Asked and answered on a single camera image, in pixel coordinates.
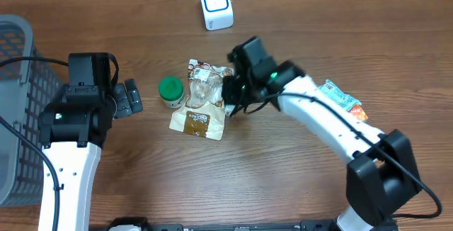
brown wood surface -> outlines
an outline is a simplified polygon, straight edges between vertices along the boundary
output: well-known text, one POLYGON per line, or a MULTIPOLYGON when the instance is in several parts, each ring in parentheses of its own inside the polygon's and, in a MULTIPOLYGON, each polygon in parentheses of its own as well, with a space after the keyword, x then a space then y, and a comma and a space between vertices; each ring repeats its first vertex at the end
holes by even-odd
MULTIPOLYGON (((253 35, 277 60, 317 82, 333 80, 363 102, 369 123, 403 131, 423 181, 442 200, 435 220, 453 226, 452 0, 233 0, 235 22, 207 32, 200 0, 1 0, 26 18, 46 57, 111 52, 120 80, 137 80, 144 112, 114 122, 96 173, 91 224, 145 215, 153 223, 287 222, 334 218, 348 202, 345 167, 304 125, 271 107, 226 121, 221 141, 168 129, 158 94, 165 76, 185 81, 190 58, 229 65, 253 35)), ((55 67, 63 79, 67 71, 55 67)), ((425 193, 400 212, 431 213, 425 193)), ((0 209, 0 230, 37 230, 39 206, 0 209)))

